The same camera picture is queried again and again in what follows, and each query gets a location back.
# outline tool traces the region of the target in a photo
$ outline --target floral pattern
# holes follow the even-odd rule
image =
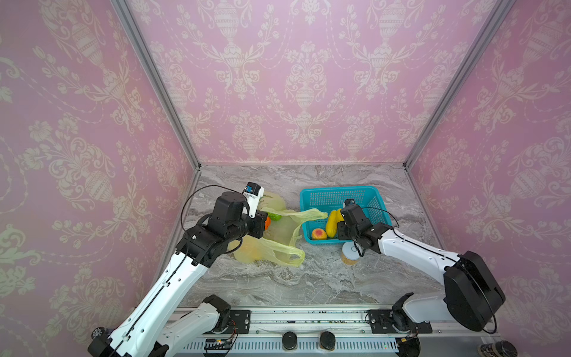
[[[128,0],[206,164],[402,162],[495,3]]]
[[[193,169],[110,2],[1,7],[0,355],[84,355],[150,287]]]
[[[516,2],[412,168],[446,247],[493,266],[522,355],[571,337],[570,49],[571,3]]]

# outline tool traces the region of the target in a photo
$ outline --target pink wall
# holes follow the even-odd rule
[[[515,3],[412,172],[446,247],[498,278],[502,335],[523,356],[568,355],[569,1]]]
[[[0,38],[0,355],[83,356],[150,287],[191,169],[109,1],[4,1]]]
[[[129,0],[203,163],[402,162],[495,0]]]

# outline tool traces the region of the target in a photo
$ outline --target gray marble surface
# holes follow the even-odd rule
[[[387,210],[397,217],[401,231],[437,245],[426,216],[407,181],[401,164],[305,166],[203,166],[198,187],[220,184],[241,190],[248,181],[281,195],[287,208],[299,210],[304,188],[376,187]],[[222,188],[207,188],[195,195],[187,218],[192,226],[212,211]],[[267,261],[242,264],[232,254],[219,257],[198,280],[181,306],[198,306],[216,294],[231,305],[299,305],[380,303],[392,304],[402,295],[432,292],[441,286],[423,272],[385,255],[367,251],[354,266],[341,261],[340,244],[313,245],[303,238],[305,251],[299,268]]]

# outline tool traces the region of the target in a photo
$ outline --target yellow plastic bag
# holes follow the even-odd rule
[[[242,246],[234,252],[239,262],[250,264],[256,260],[269,260],[282,266],[299,267],[305,260],[305,252],[295,247],[301,238],[301,224],[308,220],[325,219],[327,213],[312,208],[303,212],[286,210],[286,203],[278,194],[266,191],[258,205],[260,211],[282,216],[272,220],[264,237],[257,239],[246,235]],[[228,249],[234,249],[238,241],[231,242]]]

